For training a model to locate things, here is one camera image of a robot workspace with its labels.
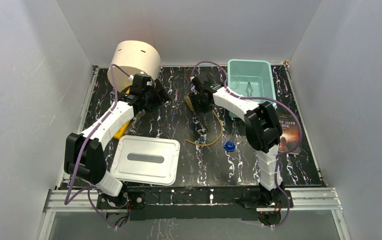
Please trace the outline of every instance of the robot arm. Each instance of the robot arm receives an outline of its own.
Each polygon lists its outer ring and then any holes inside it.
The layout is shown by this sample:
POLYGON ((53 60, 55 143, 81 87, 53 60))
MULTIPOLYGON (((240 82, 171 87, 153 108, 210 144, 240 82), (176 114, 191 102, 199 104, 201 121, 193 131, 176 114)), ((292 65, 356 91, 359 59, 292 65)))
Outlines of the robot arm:
MULTIPOLYGON (((197 93, 191 93, 189 98, 196 112, 209 112, 216 105, 244 120, 248 143, 256 150, 260 166, 260 185, 268 192, 274 190, 275 167, 283 131, 272 104, 236 98, 205 74, 194 77, 191 81, 197 93)), ((279 185, 282 182, 279 173, 277 182, 279 185)))
POLYGON ((98 187, 103 193, 117 197, 123 188, 120 180, 107 171, 104 149, 115 133, 142 110, 153 111, 170 101, 158 79, 152 80, 145 74, 133 77, 129 94, 120 93, 116 108, 104 113, 92 126, 80 134, 71 133, 66 139, 64 171, 72 175, 78 154, 85 139, 90 136, 80 159, 76 177, 98 187))

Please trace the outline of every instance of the blue object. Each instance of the blue object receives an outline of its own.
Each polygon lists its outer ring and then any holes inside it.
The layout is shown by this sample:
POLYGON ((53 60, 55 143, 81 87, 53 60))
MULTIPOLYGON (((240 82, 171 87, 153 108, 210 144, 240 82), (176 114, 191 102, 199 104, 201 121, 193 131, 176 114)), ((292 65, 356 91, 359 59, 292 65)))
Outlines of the blue object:
POLYGON ((235 143, 233 143, 232 141, 227 141, 225 143, 225 145, 223 145, 223 148, 227 151, 227 152, 233 152, 235 151, 235 143))
MULTIPOLYGON (((268 97, 277 99, 271 64, 262 60, 231 59, 228 61, 228 86, 244 97, 268 97)), ((254 100, 264 103, 265 100, 254 100)))

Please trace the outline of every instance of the book cover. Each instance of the book cover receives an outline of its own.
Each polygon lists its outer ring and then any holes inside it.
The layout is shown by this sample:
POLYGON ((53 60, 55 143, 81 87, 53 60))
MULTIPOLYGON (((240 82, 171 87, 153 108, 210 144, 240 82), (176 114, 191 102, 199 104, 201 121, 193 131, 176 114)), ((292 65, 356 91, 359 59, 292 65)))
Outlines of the book cover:
MULTIPOLYGON (((296 121, 289 114, 278 114, 278 120, 281 124, 282 135, 280 137, 279 151, 285 152, 296 146, 299 142, 299 128, 296 121)), ((290 152, 290 154, 298 155, 300 147, 290 152)))

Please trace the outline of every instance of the white cylindrical container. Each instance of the white cylindrical container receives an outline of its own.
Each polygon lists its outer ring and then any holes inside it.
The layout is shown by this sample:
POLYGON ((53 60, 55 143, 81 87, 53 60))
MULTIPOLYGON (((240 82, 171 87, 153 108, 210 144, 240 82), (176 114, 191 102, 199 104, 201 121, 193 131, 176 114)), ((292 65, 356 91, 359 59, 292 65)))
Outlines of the white cylindrical container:
MULTIPOLYGON (((161 59, 157 50, 150 44, 143 41, 129 40, 117 45, 111 63, 118 65, 129 75, 144 72, 155 80, 159 77, 161 59)), ((113 67, 113 70, 118 92, 132 84, 129 76, 126 76, 116 67, 113 67)), ((113 85, 110 70, 107 76, 111 85, 113 85)))

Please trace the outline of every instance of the white backdrop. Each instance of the white backdrop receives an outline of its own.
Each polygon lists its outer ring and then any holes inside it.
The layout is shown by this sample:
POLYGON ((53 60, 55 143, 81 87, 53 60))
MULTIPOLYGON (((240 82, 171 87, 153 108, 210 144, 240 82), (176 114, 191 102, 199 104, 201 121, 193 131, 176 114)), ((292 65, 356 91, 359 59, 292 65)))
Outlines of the white backdrop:
POLYGON ((164 65, 289 60, 321 0, 57 0, 89 61, 118 43, 153 45, 164 65))
POLYGON ((382 1, 323 0, 290 73, 352 239, 382 239, 382 1))
POLYGON ((36 239, 91 76, 55 0, 0 0, 0 240, 36 239))

